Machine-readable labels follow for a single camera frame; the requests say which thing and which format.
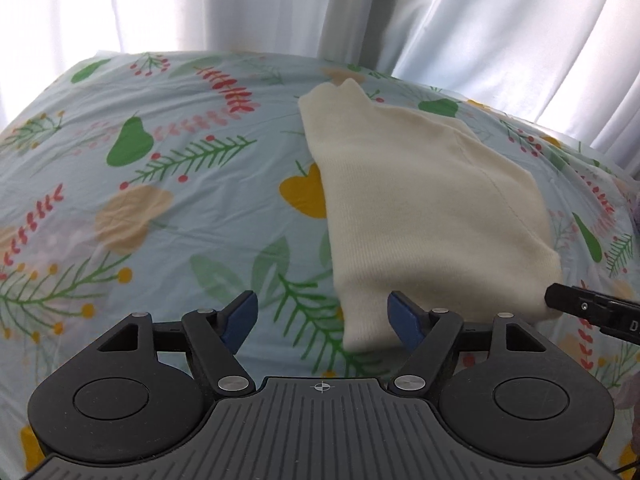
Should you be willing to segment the cream knit sweater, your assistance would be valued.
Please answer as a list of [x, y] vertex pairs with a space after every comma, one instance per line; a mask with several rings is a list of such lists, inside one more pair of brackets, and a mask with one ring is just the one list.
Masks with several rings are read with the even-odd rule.
[[373, 103], [355, 81], [298, 101], [326, 198], [344, 348], [396, 346], [391, 292], [470, 322], [552, 318], [562, 278], [533, 176], [454, 118]]

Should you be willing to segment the purple plush toy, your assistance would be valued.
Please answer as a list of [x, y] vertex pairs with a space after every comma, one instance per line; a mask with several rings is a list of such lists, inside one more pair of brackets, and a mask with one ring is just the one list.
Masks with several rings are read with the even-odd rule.
[[634, 415], [632, 426], [639, 428], [640, 373], [637, 372], [623, 382], [614, 394], [614, 404], [618, 410], [631, 410]]

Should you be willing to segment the floral light blue bedsheet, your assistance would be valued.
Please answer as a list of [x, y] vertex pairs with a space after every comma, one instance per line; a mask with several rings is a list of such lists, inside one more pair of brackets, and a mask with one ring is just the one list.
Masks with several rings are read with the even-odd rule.
[[375, 104], [454, 117], [528, 170], [565, 281], [639, 297], [638, 183], [582, 144], [447, 90], [277, 54], [106, 54], [44, 90], [1, 135], [1, 474], [42, 459], [29, 396], [134, 311], [157, 321], [256, 292], [240, 351], [267, 375], [385, 377], [344, 350], [326, 206], [298, 99], [360, 84]]

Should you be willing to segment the white sheer curtain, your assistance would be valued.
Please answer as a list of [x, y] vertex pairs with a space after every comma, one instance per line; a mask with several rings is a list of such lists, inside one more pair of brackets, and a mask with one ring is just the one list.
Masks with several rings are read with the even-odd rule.
[[1, 119], [100, 52], [354, 63], [564, 133], [639, 170], [639, 0], [1, 0]]

